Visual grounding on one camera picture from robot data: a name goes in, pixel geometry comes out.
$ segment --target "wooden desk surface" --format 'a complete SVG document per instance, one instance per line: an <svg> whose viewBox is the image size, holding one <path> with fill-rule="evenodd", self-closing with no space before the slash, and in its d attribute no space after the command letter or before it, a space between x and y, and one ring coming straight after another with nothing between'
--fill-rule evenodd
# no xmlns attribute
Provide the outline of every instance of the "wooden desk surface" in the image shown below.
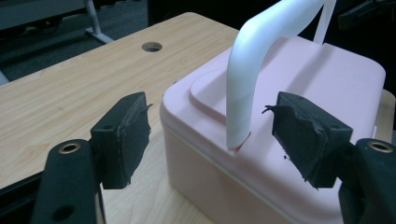
<svg viewBox="0 0 396 224"><path fill-rule="evenodd" d="M168 183L159 106L169 86L229 48L236 34L186 13L0 87L0 188L41 171L55 145L89 139L122 96L145 91L150 143L132 184L104 190L107 222L211 223ZM143 51L149 41L163 49ZM392 115L390 99L393 110L379 117Z"/></svg>

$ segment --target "pink plastic box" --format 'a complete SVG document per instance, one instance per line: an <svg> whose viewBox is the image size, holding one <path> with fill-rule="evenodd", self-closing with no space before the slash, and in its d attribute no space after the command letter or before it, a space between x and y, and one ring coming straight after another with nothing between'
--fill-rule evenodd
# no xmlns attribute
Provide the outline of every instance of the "pink plastic box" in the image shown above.
<svg viewBox="0 0 396 224"><path fill-rule="evenodd" d="M352 127L356 143L375 134L384 69L335 46L278 38L255 84L249 136L235 149L226 136L230 54L224 51L163 96L171 184L216 223L342 223L340 181L333 189L305 183L271 135L273 115L262 111L276 104L279 91L302 95Z"/></svg>

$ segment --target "white plastic handle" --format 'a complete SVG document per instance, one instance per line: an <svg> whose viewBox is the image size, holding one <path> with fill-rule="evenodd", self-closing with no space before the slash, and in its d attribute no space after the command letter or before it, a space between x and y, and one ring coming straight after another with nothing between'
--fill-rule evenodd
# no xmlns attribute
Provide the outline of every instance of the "white plastic handle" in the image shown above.
<svg viewBox="0 0 396 224"><path fill-rule="evenodd" d="M248 138L253 95L262 61L281 36L299 34L326 0L283 0L248 20L239 31L227 67L227 146Z"/></svg>

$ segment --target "gray carpet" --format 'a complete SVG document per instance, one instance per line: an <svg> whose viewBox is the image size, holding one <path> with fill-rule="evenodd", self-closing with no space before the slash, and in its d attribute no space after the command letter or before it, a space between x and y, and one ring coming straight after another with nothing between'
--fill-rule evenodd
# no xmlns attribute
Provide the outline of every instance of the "gray carpet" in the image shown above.
<svg viewBox="0 0 396 224"><path fill-rule="evenodd" d="M148 27L147 0L127 0L97 11L102 32L116 40ZM83 52L103 46L86 35L87 14L63 19L58 28L28 29L23 35L0 42L0 70L15 80Z"/></svg>

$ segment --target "brass insert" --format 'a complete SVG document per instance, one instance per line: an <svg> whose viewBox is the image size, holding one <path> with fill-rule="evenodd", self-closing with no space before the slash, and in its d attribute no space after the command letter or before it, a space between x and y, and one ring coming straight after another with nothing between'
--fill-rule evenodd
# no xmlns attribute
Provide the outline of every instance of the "brass insert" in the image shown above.
<svg viewBox="0 0 396 224"><path fill-rule="evenodd" d="M69 143L64 146L62 146L59 149L59 153L62 154L69 154L77 151L79 148L81 148L81 145L79 143Z"/></svg>
<svg viewBox="0 0 396 224"><path fill-rule="evenodd" d="M370 148L380 151L380 152L384 152L384 153L390 153L393 151L393 148L391 148L388 145L379 143L379 142L370 142L369 143Z"/></svg>

